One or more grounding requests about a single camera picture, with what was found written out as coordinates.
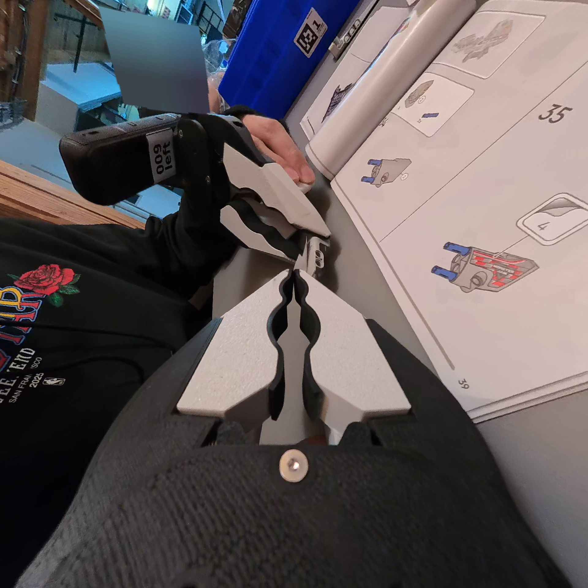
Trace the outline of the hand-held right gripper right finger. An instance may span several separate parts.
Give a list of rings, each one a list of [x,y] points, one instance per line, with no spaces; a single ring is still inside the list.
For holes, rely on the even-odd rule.
[[[315,278],[294,271],[300,329],[308,346],[303,403],[328,430],[375,417],[407,415],[411,405],[367,320]]]

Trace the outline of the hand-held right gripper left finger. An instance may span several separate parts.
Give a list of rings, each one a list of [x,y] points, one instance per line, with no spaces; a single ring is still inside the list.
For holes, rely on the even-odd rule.
[[[276,275],[217,321],[177,410],[233,422],[277,420],[285,373],[279,337],[288,326],[293,272]]]

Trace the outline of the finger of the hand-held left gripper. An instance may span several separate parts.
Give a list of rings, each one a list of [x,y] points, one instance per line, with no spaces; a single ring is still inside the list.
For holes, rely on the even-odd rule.
[[[290,225],[323,238],[330,237],[331,232],[319,212],[282,166],[275,162],[259,166],[228,143],[224,144],[223,161],[233,186],[253,191]]]
[[[220,222],[243,246],[294,264],[302,248],[266,224],[246,201],[233,201],[220,210]]]

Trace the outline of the grey toy panel piece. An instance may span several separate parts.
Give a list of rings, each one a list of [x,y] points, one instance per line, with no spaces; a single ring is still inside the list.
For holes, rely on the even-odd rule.
[[[295,262],[295,270],[303,270],[316,278],[325,267],[325,253],[330,246],[329,238],[306,236],[302,253]]]

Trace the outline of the grey desk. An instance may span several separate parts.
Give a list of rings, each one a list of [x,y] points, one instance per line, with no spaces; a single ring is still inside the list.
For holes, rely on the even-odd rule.
[[[300,120],[336,69],[330,54],[320,61],[286,117],[301,150],[307,137]],[[309,193],[334,240],[323,283],[343,300],[377,320],[435,376],[437,371],[389,289],[371,252],[329,181],[318,174]],[[230,310],[286,268],[284,263],[245,249],[237,251],[214,282],[213,316]],[[262,443],[298,442],[319,432],[302,404],[305,336],[299,305],[288,308],[288,328],[279,339],[285,353],[285,405],[277,422],[268,420]],[[479,423],[511,495],[533,532],[574,587],[587,587],[587,391],[562,396]]]

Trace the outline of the person's left hand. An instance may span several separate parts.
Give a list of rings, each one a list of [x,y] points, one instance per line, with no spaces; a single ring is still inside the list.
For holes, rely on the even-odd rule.
[[[256,147],[278,163],[297,184],[311,187],[315,174],[289,132],[277,120],[247,114],[242,118]]]

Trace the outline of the blue storage bin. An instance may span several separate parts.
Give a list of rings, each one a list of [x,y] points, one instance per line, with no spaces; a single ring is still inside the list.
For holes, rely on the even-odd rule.
[[[285,117],[358,1],[254,1],[219,93],[272,119]]]

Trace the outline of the clear plastic bag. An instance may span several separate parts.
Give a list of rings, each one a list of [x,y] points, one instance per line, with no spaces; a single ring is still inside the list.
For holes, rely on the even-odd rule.
[[[236,41],[236,38],[208,40],[202,46],[207,78],[224,74]]]

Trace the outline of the light grey toy beam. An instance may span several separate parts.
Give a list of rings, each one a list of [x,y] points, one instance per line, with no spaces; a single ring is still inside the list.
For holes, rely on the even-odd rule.
[[[334,61],[337,61],[342,56],[346,48],[349,47],[355,35],[363,26],[365,20],[366,17],[356,18],[343,32],[335,37],[328,48],[328,51],[332,55]]]

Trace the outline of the open white instruction booklet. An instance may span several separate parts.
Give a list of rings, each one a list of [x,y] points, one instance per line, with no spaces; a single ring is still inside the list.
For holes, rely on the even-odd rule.
[[[475,422],[587,390],[587,1],[420,1],[306,147]]]

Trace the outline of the wooden post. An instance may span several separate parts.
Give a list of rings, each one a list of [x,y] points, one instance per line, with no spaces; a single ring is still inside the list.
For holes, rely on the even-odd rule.
[[[52,224],[118,224],[143,229],[145,223],[1,161],[1,217]]]

